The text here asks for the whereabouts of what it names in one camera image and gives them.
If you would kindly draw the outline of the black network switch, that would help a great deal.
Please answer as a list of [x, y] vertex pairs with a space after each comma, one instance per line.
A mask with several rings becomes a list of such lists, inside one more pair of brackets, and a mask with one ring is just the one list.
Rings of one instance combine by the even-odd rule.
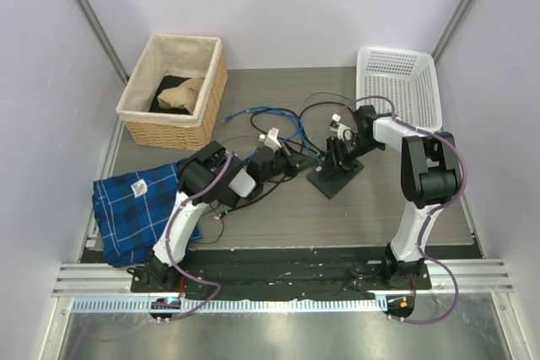
[[306, 179], [328, 200], [335, 197], [363, 169], [364, 165], [355, 159], [346, 169], [343, 167], [313, 170]]

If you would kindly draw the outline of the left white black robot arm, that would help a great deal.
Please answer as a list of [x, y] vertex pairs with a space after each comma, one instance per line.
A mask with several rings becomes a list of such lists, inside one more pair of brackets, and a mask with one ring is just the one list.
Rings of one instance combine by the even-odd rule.
[[286, 143], [261, 145], [247, 158], [219, 142], [194, 153], [177, 173], [175, 203], [164, 232], [147, 254], [142, 282], [169, 292], [180, 282], [177, 267], [184, 260], [195, 227], [213, 203], [235, 208], [241, 201], [254, 201], [264, 185], [276, 177], [285, 180], [314, 164], [307, 155]]

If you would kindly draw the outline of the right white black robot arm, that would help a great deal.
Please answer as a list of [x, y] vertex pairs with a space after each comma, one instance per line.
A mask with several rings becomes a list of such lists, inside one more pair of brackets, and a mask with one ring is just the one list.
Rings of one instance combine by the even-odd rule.
[[425, 245], [440, 212], [461, 195], [464, 179], [454, 137], [415, 128], [393, 113], [381, 115], [372, 105], [360, 106], [354, 120], [357, 128], [352, 130], [339, 115], [333, 116], [334, 134], [327, 139], [324, 160], [308, 180], [332, 199], [364, 168], [360, 157], [387, 147], [400, 153], [407, 204], [375, 274], [387, 287], [403, 287], [422, 272]]

